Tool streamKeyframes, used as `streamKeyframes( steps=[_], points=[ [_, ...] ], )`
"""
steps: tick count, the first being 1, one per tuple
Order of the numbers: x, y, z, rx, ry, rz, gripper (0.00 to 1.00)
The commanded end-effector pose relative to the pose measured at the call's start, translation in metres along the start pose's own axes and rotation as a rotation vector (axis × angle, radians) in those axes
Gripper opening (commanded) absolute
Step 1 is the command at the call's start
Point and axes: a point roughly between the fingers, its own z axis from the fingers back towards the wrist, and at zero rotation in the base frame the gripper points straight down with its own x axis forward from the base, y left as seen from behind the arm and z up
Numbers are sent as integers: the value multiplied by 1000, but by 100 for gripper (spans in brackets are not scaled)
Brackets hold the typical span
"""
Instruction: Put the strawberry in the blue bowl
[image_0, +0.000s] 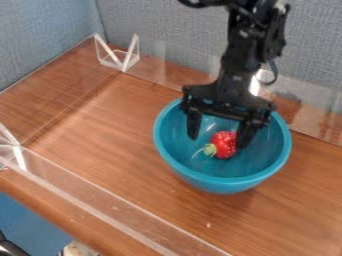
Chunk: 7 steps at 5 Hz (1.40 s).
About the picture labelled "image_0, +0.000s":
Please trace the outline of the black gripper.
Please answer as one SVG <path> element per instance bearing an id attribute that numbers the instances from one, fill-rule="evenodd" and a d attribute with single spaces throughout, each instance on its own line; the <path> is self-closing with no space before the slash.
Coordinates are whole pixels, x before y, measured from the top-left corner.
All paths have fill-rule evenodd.
<path id="1" fill-rule="evenodd" d="M 250 92 L 253 77 L 261 69 L 257 60 L 228 59 L 217 79 L 209 84 L 185 85 L 182 110 L 188 114 L 188 133 L 198 138 L 202 115 L 240 121 L 237 148 L 249 146 L 258 130 L 269 124 L 276 104 Z"/>

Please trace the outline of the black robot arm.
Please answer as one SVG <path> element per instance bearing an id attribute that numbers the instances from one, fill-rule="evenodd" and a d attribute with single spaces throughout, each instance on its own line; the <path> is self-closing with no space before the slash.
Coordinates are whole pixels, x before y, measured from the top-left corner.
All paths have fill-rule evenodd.
<path id="1" fill-rule="evenodd" d="M 188 134 L 196 139 L 205 114 L 237 120 L 237 147 L 245 148 L 270 123 L 277 105 L 250 92 L 253 77 L 282 56 L 290 4 L 282 0 L 178 0 L 190 8 L 222 6 L 229 12 L 229 45 L 217 80 L 182 88 Z"/>

